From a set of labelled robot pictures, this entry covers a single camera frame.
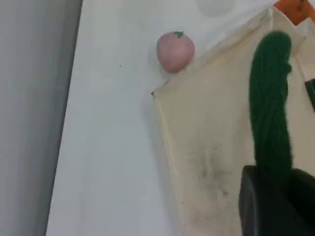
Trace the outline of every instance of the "green strawberry stem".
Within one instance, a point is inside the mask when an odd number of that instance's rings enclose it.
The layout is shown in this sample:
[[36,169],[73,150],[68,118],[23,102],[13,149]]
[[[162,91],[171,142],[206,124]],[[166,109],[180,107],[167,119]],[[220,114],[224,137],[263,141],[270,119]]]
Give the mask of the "green strawberry stem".
[[184,35],[184,31],[182,32],[175,31],[174,34],[176,34],[178,38],[181,38]]

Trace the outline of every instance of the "gray wall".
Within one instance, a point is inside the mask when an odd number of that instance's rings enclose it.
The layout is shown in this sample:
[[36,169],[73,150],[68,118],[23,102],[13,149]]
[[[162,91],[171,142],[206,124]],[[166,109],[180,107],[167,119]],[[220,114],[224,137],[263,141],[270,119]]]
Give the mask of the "gray wall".
[[0,0],[0,235],[45,235],[80,0]]

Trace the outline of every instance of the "black object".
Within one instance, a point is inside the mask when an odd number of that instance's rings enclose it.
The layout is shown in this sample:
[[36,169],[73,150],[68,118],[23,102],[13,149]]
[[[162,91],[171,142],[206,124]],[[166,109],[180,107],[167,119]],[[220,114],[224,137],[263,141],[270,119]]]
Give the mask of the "black object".
[[307,93],[309,94],[309,98],[311,100],[313,109],[315,111],[315,79],[311,79],[305,82],[305,87],[306,87]]
[[315,236],[315,179],[294,169],[287,195],[258,178],[256,166],[243,168],[239,212],[243,236]]

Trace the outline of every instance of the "green rope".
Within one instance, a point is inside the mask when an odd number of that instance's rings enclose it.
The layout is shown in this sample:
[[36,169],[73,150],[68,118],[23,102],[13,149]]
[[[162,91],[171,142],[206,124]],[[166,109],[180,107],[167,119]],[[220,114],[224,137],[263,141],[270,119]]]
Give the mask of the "green rope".
[[285,117],[290,37],[271,32],[260,42],[250,76],[250,110],[255,160],[262,178],[284,191],[291,175],[292,155]]

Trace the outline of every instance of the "white cloth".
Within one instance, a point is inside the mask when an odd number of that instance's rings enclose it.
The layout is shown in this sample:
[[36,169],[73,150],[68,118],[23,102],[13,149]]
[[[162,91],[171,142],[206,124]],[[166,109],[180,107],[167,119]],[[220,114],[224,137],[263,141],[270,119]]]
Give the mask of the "white cloth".
[[241,235],[241,171],[254,163],[249,74],[257,45],[271,30],[292,38],[287,117],[294,163],[315,174],[315,113],[304,86],[305,73],[315,78],[304,69],[315,68],[314,25],[295,27],[277,9],[266,9],[154,92],[183,235]]

